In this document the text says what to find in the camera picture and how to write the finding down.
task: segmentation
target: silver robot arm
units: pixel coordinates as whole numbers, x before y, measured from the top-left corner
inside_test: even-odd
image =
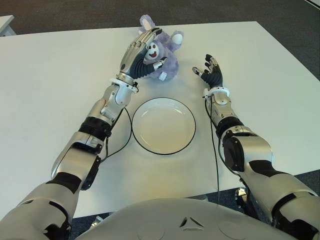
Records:
[[[209,70],[192,70],[210,86],[204,90],[206,109],[222,142],[226,166],[240,176],[274,227],[300,240],[318,239],[320,197],[294,176],[273,168],[268,142],[231,108],[218,62],[208,54],[205,60]]]
[[[0,221],[0,240],[68,239],[80,190],[92,185],[98,172],[104,140],[122,109],[138,91],[134,79],[161,68],[165,58],[143,63],[150,43],[161,33],[153,28],[141,34],[126,50],[120,72],[98,100],[80,129],[56,159],[51,180],[37,186]]]

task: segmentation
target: stuffed toy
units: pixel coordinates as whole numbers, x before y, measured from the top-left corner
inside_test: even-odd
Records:
[[[142,27],[138,29],[138,33],[155,28],[156,25],[149,15],[143,15],[140,18]],[[175,31],[171,36],[162,31],[157,38],[149,46],[148,52],[144,57],[145,64],[152,64],[163,57],[167,57],[163,67],[152,72],[149,77],[160,79],[161,81],[172,79],[178,72],[178,60],[174,55],[174,51],[181,47],[184,39],[184,33]]]

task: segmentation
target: gray carpet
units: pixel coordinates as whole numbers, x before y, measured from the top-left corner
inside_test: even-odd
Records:
[[[17,34],[136,27],[149,14],[157,25],[257,21],[320,79],[320,11],[304,0],[2,0],[0,16],[14,15]],[[297,176],[320,194],[320,170]],[[220,204],[241,211],[235,190],[222,191]],[[217,202],[217,193],[208,194]],[[259,217],[268,222],[257,209]],[[74,239],[96,216],[75,218]]]

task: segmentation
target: white plate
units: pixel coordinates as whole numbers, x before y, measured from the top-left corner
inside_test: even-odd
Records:
[[[175,154],[194,138],[196,121],[183,103],[171,98],[154,98],[135,111],[132,132],[144,149],[160,155]]]

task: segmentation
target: black cable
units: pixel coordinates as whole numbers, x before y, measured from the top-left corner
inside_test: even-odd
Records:
[[[213,126],[215,127],[215,129],[217,129],[217,125],[216,125],[215,122],[212,120],[211,114],[209,114],[209,111],[208,111],[208,108],[207,108],[207,99],[204,100],[204,107],[205,107],[206,114],[208,115],[208,117],[209,117],[210,120],[211,120],[211,123],[213,124]]]
[[[218,204],[220,204],[220,185],[219,185],[219,170],[218,170],[218,159],[217,159],[217,152],[216,152],[216,146],[215,146],[215,141],[214,141],[214,131],[212,129],[212,100],[210,104],[210,128],[211,128],[211,140],[212,140],[212,145],[213,145],[213,150],[214,150],[214,158],[215,158],[215,166],[216,166],[216,182],[217,182],[217,187],[218,187]],[[207,109],[207,100],[204,102],[205,104],[205,109]]]
[[[119,150],[115,151],[114,153],[112,153],[112,154],[110,154],[110,155],[109,155],[109,150],[108,150],[109,138],[107,138],[107,139],[105,140],[105,157],[100,161],[100,163],[104,162],[107,158],[111,157],[112,155],[114,155],[114,154],[120,152],[122,149],[124,149],[124,148],[127,146],[127,144],[129,143],[130,139],[131,139],[131,136],[132,136],[132,120],[131,120],[131,117],[130,117],[130,114],[129,114],[128,110],[127,110],[125,107],[124,107],[123,109],[126,111],[128,117],[129,117],[129,121],[130,121],[130,136],[129,136],[128,140],[126,141],[126,143],[124,144],[123,147],[121,147]],[[115,120],[115,122],[113,123],[111,129],[116,125],[118,119],[120,118],[120,115],[121,115],[123,109],[121,110],[118,118],[117,118],[117,119]]]
[[[220,151],[220,144],[221,144],[221,138],[218,139],[218,152],[219,152],[219,156],[220,156],[221,161],[223,162],[223,164],[225,165],[225,167],[226,167],[227,169],[229,169],[229,171],[230,171],[232,174],[234,174],[234,175],[238,176],[239,178],[241,178],[240,175],[239,175],[238,173],[234,172],[234,171],[226,164],[226,162],[224,161],[224,158],[222,157],[222,154],[221,154],[221,151]]]

